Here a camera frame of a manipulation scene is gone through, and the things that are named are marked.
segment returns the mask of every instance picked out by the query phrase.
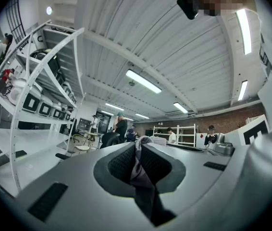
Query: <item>ceiling light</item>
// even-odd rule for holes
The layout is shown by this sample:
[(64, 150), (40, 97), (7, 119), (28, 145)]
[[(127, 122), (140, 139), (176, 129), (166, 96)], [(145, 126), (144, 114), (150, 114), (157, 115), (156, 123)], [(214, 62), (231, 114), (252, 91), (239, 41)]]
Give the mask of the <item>ceiling light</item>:
[(184, 114), (187, 114), (188, 111), (179, 103), (174, 103), (174, 106), (181, 110)]
[(113, 108), (115, 108), (115, 109), (118, 109), (118, 110), (124, 110), (124, 109), (121, 109), (121, 108), (119, 108), (119, 107), (117, 107), (117, 106), (114, 106), (114, 105), (112, 105), (112, 104), (109, 104), (109, 103), (106, 103), (106, 105), (107, 105), (107, 106), (110, 106), (110, 107), (113, 107)]
[(146, 116), (140, 115), (140, 114), (136, 114), (136, 116), (140, 116), (140, 117), (145, 118), (145, 119), (150, 119), (149, 117), (146, 117)]
[(112, 113), (108, 113), (108, 112), (106, 112), (106, 111), (102, 111), (102, 110), (101, 110), (101, 112), (102, 112), (102, 113), (105, 113), (105, 114), (108, 114), (108, 115), (113, 116), (113, 114), (112, 114)]
[(237, 18), (240, 24), (242, 35), (243, 35), (244, 54), (247, 55), (251, 53), (251, 37), (250, 37), (250, 29), (249, 29), (246, 11), (239, 10), (236, 12), (236, 14), (237, 14)]
[(53, 9), (49, 6), (46, 8), (46, 13), (50, 15), (53, 12)]
[(138, 83), (144, 85), (145, 87), (149, 88), (150, 90), (154, 91), (155, 93), (160, 93), (161, 89), (157, 86), (153, 85), (150, 81), (146, 80), (145, 78), (141, 77), (139, 74), (136, 74), (132, 70), (128, 70), (126, 72), (126, 76), (132, 78), (133, 80), (137, 81)]
[(241, 101), (243, 99), (246, 88), (247, 88), (247, 83), (248, 83), (247, 80), (242, 82), (241, 92), (240, 92), (240, 95), (238, 96), (238, 101)]

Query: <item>shelving rack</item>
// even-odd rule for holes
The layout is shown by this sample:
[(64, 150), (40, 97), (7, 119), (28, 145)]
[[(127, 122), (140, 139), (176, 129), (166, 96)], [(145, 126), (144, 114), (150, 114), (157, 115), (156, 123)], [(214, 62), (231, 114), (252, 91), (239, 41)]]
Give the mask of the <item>shelving rack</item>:
[[(7, 62), (15, 57), (27, 74), (26, 86), (23, 88), (16, 106), (0, 94), (0, 105), (13, 116), (10, 129), (0, 128), (0, 156), (5, 154), (10, 159), (8, 163), (0, 166), (0, 187), (12, 196), (16, 196), (30, 182), (59, 163), (60, 159), (55, 157), (55, 154), (66, 154), (72, 132), (71, 129), (70, 136), (67, 136), (56, 131), (56, 125), (73, 125), (73, 122), (70, 120), (53, 119), (52, 117), (45, 117), (22, 110), (32, 85), (37, 82), (43, 88), (43, 94), (47, 94), (53, 102), (64, 103), (74, 107), (76, 110), (78, 110), (78, 106), (85, 97), (80, 80), (81, 74), (78, 67), (76, 48), (77, 37), (84, 32), (84, 28), (73, 30), (51, 24), (50, 22), (49, 20), (43, 23), (32, 31), (31, 34), (23, 38), (0, 65), (1, 75)], [(51, 27), (64, 28), (70, 33), (51, 30)], [(51, 49), (41, 61), (29, 56), (31, 43), (28, 45), (27, 55), (19, 50), (27, 40), (31, 42), (32, 36), (38, 31), (43, 35), (46, 48)], [(48, 42), (45, 40), (45, 38), (49, 38), (49, 35), (52, 36), (53, 45), (48, 45)], [(67, 76), (66, 81), (71, 84), (75, 96), (78, 97), (78, 100), (81, 100), (80, 103), (73, 103), (58, 83), (48, 65), (49, 60), (55, 55), (60, 57), (59, 52), (65, 52), (70, 59), (70, 62), (63, 66), (63, 61), (60, 59), (60, 65)], [(18, 129), (20, 121), (51, 124), (51, 126), (50, 129), (44, 130), (22, 130)], [(66, 140), (68, 140), (66, 149), (57, 147), (58, 144)], [(24, 150), (27, 154), (16, 158), (15, 153), (21, 150)]]
[[(173, 132), (176, 130), (176, 143), (177, 144), (189, 144), (192, 145), (193, 147), (196, 146), (196, 125), (194, 124), (193, 126), (190, 127), (181, 127), (179, 125), (177, 125), (176, 127), (172, 128)], [(158, 135), (167, 135), (169, 136), (168, 133), (156, 133), (155, 130), (159, 130), (159, 129), (167, 129), (167, 128), (159, 128), (159, 127), (155, 127), (153, 128), (153, 135), (158, 134)], [(183, 131), (184, 129), (193, 129), (194, 133), (193, 134), (184, 134)], [(179, 139), (182, 137), (194, 137), (194, 142), (180, 142)]]

